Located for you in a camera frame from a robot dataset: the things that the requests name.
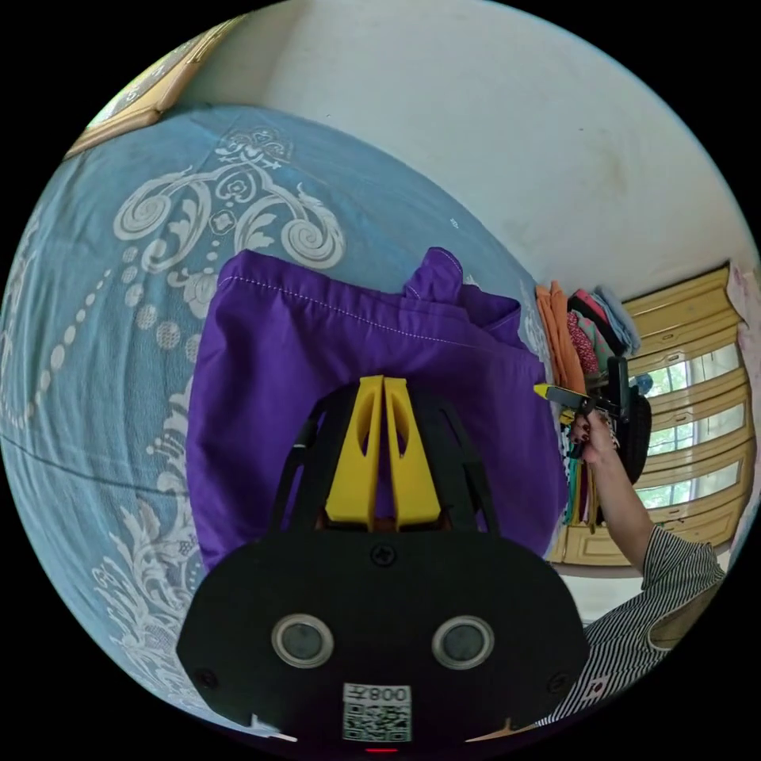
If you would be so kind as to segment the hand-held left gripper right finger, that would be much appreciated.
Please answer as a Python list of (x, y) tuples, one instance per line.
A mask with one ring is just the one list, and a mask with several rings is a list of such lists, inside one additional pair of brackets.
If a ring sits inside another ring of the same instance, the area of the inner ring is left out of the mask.
[(386, 377), (384, 400), (396, 530), (433, 525), (441, 508), (407, 382)]

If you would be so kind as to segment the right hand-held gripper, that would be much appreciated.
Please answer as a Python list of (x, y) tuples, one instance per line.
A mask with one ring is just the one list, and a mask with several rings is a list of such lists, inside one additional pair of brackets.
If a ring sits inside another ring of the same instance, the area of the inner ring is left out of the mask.
[(610, 428), (629, 482), (635, 484), (640, 479), (648, 458), (652, 411), (638, 387), (606, 384), (584, 394), (552, 384), (536, 384), (533, 390), (560, 406), (560, 423), (568, 431), (578, 414), (596, 410)]

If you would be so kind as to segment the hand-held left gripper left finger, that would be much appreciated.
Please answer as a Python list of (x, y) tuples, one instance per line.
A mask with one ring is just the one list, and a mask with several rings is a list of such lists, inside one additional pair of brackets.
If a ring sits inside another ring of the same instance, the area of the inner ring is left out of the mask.
[(325, 505), (332, 526), (374, 527), (383, 386), (382, 376), (359, 380)]

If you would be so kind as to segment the person's right hand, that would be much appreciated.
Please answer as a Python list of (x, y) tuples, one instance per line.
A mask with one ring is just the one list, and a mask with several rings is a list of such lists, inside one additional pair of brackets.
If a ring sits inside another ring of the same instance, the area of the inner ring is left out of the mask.
[(571, 440), (579, 446), (582, 458), (593, 469), (623, 471), (610, 428), (596, 410), (576, 416), (571, 428)]

